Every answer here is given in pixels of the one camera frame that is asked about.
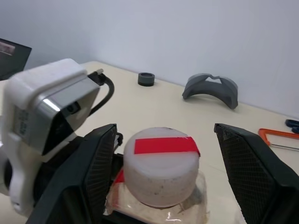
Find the blue handled scissors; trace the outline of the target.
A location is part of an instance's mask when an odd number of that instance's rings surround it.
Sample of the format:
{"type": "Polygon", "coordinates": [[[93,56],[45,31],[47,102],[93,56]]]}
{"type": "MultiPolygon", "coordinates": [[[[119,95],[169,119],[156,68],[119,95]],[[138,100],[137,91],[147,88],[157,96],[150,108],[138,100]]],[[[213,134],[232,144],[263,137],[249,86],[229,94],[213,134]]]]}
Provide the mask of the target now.
{"type": "Polygon", "coordinates": [[[291,131],[295,134],[299,134],[299,121],[292,120],[292,119],[286,119],[285,125],[289,128],[291,128],[291,131]]]}

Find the orange hacksaw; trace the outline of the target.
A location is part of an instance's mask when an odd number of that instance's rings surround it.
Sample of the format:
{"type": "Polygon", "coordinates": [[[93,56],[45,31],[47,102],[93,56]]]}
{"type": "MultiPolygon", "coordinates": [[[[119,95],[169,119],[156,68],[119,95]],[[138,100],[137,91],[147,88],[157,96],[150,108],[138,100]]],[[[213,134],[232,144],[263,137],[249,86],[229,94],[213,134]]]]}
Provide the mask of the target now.
{"type": "Polygon", "coordinates": [[[299,140],[299,134],[282,132],[282,131],[277,131],[277,130],[272,130],[272,129],[260,128],[258,130],[258,135],[270,147],[280,147],[280,148],[286,148],[286,149],[290,149],[290,150],[298,150],[299,151],[299,148],[297,148],[297,147],[288,147],[288,146],[272,144],[267,139],[267,135],[273,135],[273,136],[278,136],[278,137],[284,137],[284,138],[299,140]]]}

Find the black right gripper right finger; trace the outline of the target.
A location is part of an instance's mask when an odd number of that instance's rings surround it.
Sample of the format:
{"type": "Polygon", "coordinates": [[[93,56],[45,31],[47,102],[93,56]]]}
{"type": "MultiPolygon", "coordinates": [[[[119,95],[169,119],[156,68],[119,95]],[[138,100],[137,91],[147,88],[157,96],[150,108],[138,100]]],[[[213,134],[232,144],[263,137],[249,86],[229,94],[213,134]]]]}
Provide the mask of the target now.
{"type": "Polygon", "coordinates": [[[216,123],[228,181],[247,224],[299,224],[299,175],[263,139],[216,123]]]}

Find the dark gray small roll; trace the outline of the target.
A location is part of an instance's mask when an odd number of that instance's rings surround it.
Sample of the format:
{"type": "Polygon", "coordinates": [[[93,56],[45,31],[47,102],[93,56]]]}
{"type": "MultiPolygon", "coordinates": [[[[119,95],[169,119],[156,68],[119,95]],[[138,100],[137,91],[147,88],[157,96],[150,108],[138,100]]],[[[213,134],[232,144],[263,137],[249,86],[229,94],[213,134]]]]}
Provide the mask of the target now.
{"type": "Polygon", "coordinates": [[[140,86],[151,87],[155,83],[155,75],[148,72],[141,72],[138,74],[137,83],[140,86]]]}

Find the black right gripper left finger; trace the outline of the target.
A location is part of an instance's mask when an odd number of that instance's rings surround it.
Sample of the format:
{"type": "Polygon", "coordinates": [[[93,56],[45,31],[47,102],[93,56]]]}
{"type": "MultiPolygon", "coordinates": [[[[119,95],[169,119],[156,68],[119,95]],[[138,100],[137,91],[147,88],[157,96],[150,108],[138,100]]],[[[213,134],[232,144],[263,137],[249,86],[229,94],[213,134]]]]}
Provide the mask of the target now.
{"type": "Polygon", "coordinates": [[[108,124],[80,137],[81,144],[56,170],[27,224],[101,224],[116,134],[117,125],[108,124]]]}

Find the bottle with white cap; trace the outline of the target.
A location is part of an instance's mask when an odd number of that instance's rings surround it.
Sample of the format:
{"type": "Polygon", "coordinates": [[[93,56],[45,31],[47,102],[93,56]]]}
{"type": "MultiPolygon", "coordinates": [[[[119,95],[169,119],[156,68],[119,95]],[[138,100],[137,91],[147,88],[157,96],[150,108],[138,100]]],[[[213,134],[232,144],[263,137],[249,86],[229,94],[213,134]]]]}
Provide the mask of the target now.
{"type": "Polygon", "coordinates": [[[134,134],[124,147],[124,182],[140,202],[170,207],[195,189],[200,152],[191,136],[167,127],[134,134]]]}

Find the dark laptop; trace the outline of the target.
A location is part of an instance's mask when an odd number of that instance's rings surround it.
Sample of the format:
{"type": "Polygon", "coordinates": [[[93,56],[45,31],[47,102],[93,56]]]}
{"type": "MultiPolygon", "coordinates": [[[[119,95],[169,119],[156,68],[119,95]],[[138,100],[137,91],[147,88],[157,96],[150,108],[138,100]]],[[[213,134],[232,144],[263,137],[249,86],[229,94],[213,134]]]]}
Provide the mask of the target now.
{"type": "Polygon", "coordinates": [[[32,48],[0,38],[0,81],[24,70],[32,48]]]}

